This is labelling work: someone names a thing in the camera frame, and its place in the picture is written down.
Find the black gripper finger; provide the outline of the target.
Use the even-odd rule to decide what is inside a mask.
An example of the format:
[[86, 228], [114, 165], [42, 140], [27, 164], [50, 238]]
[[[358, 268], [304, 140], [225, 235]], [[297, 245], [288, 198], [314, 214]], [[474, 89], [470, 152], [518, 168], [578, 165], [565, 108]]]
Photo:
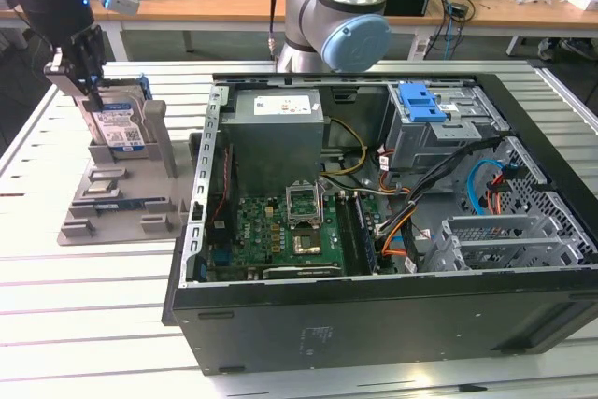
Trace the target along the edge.
[[83, 93], [89, 92], [87, 71], [87, 38], [80, 34], [71, 40], [69, 45], [69, 61], [73, 65], [74, 78]]
[[104, 65], [106, 63], [106, 52], [103, 39], [103, 31], [100, 26], [94, 26], [86, 35], [88, 51], [88, 84], [90, 92], [88, 94], [89, 106], [87, 111], [100, 111], [103, 107], [103, 101], [99, 94], [99, 87], [104, 78]]

